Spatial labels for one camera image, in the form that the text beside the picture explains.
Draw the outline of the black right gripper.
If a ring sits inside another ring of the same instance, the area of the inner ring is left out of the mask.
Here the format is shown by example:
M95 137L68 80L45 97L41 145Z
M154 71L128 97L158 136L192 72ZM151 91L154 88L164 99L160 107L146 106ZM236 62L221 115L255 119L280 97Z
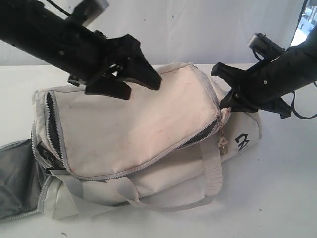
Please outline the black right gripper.
M279 114L282 119L290 117L291 107L281 97L289 93L283 78L290 66L285 57L294 50L296 47L289 47L277 58L264 59L247 70L217 63L211 76L220 77L231 87L219 107L232 112L263 110Z

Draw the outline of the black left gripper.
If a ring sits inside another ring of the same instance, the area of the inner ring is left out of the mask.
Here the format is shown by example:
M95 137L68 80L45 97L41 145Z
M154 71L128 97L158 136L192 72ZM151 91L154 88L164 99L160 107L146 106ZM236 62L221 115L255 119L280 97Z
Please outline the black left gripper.
M54 25L44 30L44 60L88 84L85 95L129 100L131 87L123 81L160 89L162 78L145 58L140 41L130 34L107 39L100 31L92 32L77 24ZM113 65L119 67L121 81L114 75L97 80Z

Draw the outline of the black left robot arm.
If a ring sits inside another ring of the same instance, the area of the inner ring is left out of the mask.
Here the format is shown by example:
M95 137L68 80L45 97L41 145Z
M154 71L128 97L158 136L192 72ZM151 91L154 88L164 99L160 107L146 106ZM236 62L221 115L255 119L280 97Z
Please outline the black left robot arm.
M3 0L0 38L67 72L68 82L84 86L87 95L128 100L130 83L159 90L162 79L136 38L126 34L109 39L88 29L108 6L106 0L83 0L61 18L38 0Z

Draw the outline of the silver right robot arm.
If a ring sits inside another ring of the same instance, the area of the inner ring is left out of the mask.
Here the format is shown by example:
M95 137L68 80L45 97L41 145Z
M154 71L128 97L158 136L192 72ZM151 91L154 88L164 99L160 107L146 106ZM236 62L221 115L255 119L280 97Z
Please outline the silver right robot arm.
M258 110L277 113L282 119L295 111L294 104L287 104L282 96L317 81L317 29L306 40L287 49L255 33L248 43L258 62L247 70L217 63L212 76L222 78L230 87L221 100L221 108L233 112L255 113Z

